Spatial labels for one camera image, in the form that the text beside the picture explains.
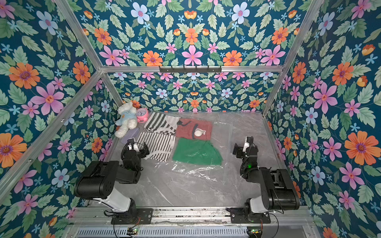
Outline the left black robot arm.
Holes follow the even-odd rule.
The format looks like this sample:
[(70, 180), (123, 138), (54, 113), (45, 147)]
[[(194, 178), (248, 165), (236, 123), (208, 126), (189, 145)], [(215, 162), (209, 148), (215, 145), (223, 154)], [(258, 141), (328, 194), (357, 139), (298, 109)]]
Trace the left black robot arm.
[(115, 183), (137, 184), (143, 167), (141, 160), (150, 154), (148, 145), (129, 139), (121, 152), (121, 161), (96, 161), (82, 172), (74, 187), (77, 197), (97, 201), (112, 212), (135, 216), (135, 201), (115, 188)]

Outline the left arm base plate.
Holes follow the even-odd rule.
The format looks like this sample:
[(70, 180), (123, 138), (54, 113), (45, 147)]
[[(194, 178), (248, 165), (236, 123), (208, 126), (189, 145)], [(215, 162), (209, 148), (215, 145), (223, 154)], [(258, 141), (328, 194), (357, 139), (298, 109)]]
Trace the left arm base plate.
[(149, 225), (153, 217), (152, 208), (130, 208), (127, 212), (116, 213), (112, 225)]

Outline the green tank top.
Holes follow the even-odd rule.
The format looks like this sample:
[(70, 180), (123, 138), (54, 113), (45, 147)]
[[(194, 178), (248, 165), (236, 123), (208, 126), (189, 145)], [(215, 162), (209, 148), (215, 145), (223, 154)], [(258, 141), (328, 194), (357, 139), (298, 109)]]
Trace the green tank top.
[(173, 154), (173, 161), (202, 165), (221, 166), (223, 158), (210, 141), (181, 138)]

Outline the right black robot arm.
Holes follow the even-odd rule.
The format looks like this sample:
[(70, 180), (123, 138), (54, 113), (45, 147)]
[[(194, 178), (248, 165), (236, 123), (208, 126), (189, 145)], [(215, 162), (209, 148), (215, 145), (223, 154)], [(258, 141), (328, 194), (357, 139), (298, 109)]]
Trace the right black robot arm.
[(246, 137), (243, 146), (234, 145), (232, 154), (241, 159), (240, 176), (245, 181), (260, 186), (258, 197), (249, 198), (244, 207), (245, 215), (270, 211), (298, 210), (300, 198), (286, 169), (272, 169), (258, 165), (257, 145), (254, 138)]

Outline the clear plastic vacuum bag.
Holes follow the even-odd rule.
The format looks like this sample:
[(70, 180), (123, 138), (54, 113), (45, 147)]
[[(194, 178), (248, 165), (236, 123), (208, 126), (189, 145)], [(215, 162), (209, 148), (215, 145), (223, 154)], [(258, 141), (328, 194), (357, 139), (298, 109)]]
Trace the clear plastic vacuum bag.
[(225, 183), (231, 134), (232, 123), (216, 114), (153, 112), (138, 142), (148, 146), (145, 160), (157, 170)]

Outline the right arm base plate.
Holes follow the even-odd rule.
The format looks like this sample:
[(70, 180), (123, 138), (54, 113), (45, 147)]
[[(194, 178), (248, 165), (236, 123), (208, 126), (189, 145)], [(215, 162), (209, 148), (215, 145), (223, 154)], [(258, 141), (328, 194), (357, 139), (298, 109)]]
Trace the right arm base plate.
[(268, 213), (252, 213), (250, 210), (242, 207), (226, 208), (230, 213), (232, 224), (270, 224), (271, 219)]

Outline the red tank top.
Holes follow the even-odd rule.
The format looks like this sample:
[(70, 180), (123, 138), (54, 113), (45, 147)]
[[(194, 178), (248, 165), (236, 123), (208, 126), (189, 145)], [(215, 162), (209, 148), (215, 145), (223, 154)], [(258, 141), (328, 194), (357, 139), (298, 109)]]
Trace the red tank top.
[[(211, 140), (212, 129), (212, 122), (181, 118), (178, 122), (175, 136), (189, 140), (208, 141)], [(195, 131), (202, 131), (203, 135), (196, 137), (194, 135)]]

